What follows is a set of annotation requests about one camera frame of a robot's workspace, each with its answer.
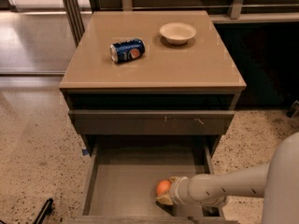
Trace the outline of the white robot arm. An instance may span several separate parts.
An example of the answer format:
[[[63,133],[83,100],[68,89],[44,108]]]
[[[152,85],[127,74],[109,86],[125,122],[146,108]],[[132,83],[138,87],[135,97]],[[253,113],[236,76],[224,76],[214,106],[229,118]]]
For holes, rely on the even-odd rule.
[[[225,175],[173,176],[156,190],[160,204],[217,206],[226,196],[263,199],[262,224],[299,222],[299,133],[283,140],[267,164]]]

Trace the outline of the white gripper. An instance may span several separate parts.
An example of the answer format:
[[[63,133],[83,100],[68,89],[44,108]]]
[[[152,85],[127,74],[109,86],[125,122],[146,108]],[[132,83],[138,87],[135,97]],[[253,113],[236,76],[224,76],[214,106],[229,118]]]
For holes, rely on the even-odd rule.
[[[170,176],[171,189],[168,192],[156,197],[156,201],[163,205],[187,204],[190,202],[188,184],[190,179],[187,176]]]

